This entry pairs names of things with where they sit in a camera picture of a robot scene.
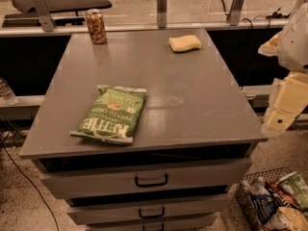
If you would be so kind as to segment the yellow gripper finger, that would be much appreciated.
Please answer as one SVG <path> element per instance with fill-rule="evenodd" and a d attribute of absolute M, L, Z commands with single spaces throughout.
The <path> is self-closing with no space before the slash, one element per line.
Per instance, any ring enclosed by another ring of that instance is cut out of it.
<path fill-rule="evenodd" d="M 275 78 L 270 86 L 262 133 L 269 138 L 283 134 L 307 106 L 307 74 L 290 72 L 283 80 Z"/>
<path fill-rule="evenodd" d="M 280 37 L 281 33 L 278 32 L 259 47 L 258 53 L 267 57 L 277 56 Z"/>

